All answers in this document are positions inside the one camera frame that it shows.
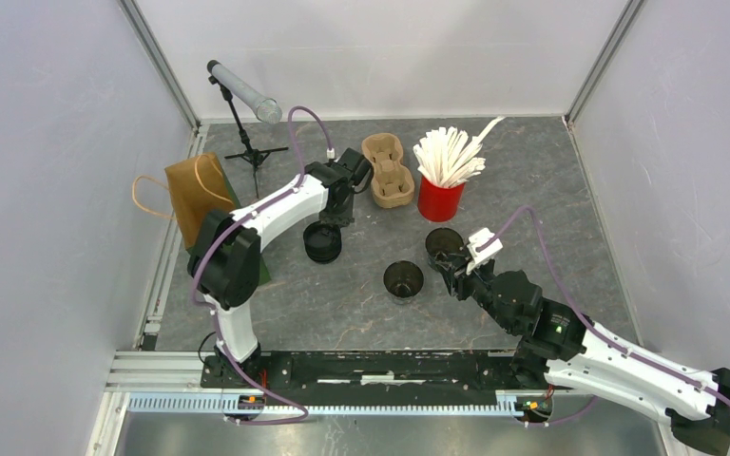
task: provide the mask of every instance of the white straw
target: white straw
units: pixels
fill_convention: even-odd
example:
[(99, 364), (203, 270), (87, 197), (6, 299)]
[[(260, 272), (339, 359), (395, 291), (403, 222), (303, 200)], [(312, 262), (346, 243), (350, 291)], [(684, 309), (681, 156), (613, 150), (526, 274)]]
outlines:
[(453, 126), (428, 131), (413, 147), (418, 171), (430, 183), (443, 188), (460, 185), (478, 176), (486, 168), (486, 159), (477, 157), (483, 147), (482, 141), (503, 119), (491, 120), (479, 136), (471, 137), (468, 145), (469, 134)]

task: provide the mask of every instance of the white wall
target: white wall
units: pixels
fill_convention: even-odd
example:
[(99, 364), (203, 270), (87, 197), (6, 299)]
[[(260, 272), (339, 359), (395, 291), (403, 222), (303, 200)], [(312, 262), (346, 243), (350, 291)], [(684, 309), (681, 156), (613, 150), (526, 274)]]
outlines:
[(730, 2), (646, 2), (576, 128), (645, 345), (730, 368)]
[(332, 119), (563, 114), (625, 0), (138, 3), (198, 116), (231, 116), (207, 82), (217, 59)]
[[(0, 2), (0, 455), (84, 454), (189, 129), (114, 1)], [(165, 192), (145, 189), (168, 209)]]

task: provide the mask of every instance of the white arm casing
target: white arm casing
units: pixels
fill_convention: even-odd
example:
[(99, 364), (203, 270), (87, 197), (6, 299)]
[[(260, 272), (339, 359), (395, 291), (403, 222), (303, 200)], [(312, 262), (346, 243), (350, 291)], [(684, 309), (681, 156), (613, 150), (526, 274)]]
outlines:
[[(711, 372), (693, 370), (662, 358), (622, 339), (597, 322), (594, 327), (603, 335), (626, 347), (629, 352), (635, 352), (711, 386), (714, 390), (717, 389)], [(549, 372), (545, 373), (545, 379), (555, 386), (574, 388), (603, 397), (667, 425), (670, 424), (670, 417), (664, 414), (667, 408), (674, 409), (690, 420), (709, 417), (706, 408), (715, 405), (715, 398), (712, 395), (698, 391), (682, 380), (631, 359), (610, 348), (589, 331), (586, 331), (583, 346), (586, 347), (586, 353), (579, 353), (569, 361), (547, 361)]]
[(488, 228), (482, 228), (469, 236), (469, 244), (466, 248), (469, 249), (471, 254), (471, 261), (466, 265), (466, 274), (471, 274), (471, 271), (487, 263), (502, 249), (502, 242), (497, 239), (482, 252), (477, 252), (477, 247), (485, 245), (491, 238), (493, 238), (493, 233)]
[[(255, 204), (237, 209), (231, 212), (231, 215), (236, 220), (241, 219), (246, 214), (256, 211), (256, 208), (261, 207), (265, 202), (284, 193), (284, 191), (295, 192), (293, 188), (296, 183), (298, 183), (298, 176), (295, 176), (290, 183), (284, 185), (277, 192), (272, 193)], [(304, 176), (303, 184), (296, 193), (257, 213), (253, 219), (247, 220), (242, 226), (245, 228), (254, 228), (259, 232), (259, 236), (261, 237), (261, 250), (264, 250), (270, 241), (277, 238), (287, 228), (322, 211), (326, 207), (328, 198), (329, 189), (324, 187), (320, 183), (320, 180), (306, 175)]]
[[(303, 184), (295, 192), (292, 190), (292, 187), (297, 182), (298, 176), (265, 199), (231, 212), (234, 219), (238, 220), (246, 214), (256, 211), (257, 207), (261, 207), (266, 201), (276, 198), (278, 195), (284, 193), (284, 191), (290, 192), (288, 197), (255, 214), (252, 219), (242, 224), (245, 228), (254, 228), (259, 233), (261, 250), (264, 250), (264, 247), (270, 241), (286, 231), (287, 228), (313, 214), (319, 213), (326, 207), (329, 192), (320, 183), (320, 180), (307, 175), (304, 178)], [(228, 345), (228, 350), (234, 356), (234, 359), (239, 362), (244, 361), (253, 353), (259, 344), (259, 340), (253, 334), (253, 322), (250, 318), (250, 301), (252, 299), (248, 299), (241, 306), (226, 311), (222, 309), (216, 299), (208, 294), (204, 297), (208, 302), (216, 306), (220, 320), (220, 330), (225, 339), (225, 343)]]

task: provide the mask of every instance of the black cup lid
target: black cup lid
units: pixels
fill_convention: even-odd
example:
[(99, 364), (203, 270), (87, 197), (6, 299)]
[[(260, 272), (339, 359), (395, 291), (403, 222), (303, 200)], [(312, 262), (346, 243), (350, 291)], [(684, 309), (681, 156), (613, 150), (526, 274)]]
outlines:
[(306, 255), (316, 263), (331, 263), (342, 252), (342, 234), (337, 225), (316, 221), (303, 230)]

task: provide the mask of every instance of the black cup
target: black cup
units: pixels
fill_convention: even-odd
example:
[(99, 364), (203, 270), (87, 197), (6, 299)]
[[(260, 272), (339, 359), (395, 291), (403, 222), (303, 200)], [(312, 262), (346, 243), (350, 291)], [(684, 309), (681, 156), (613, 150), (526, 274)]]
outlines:
[(303, 230), (303, 247), (315, 263), (331, 263), (342, 252), (339, 226), (316, 221)]
[(424, 273), (410, 261), (397, 261), (385, 270), (385, 288), (391, 300), (398, 304), (411, 301), (424, 286)]
[(445, 260), (446, 255), (455, 254), (466, 245), (463, 238), (451, 228), (436, 228), (427, 235), (424, 247), (427, 249), (427, 261), (438, 272), (437, 261)]

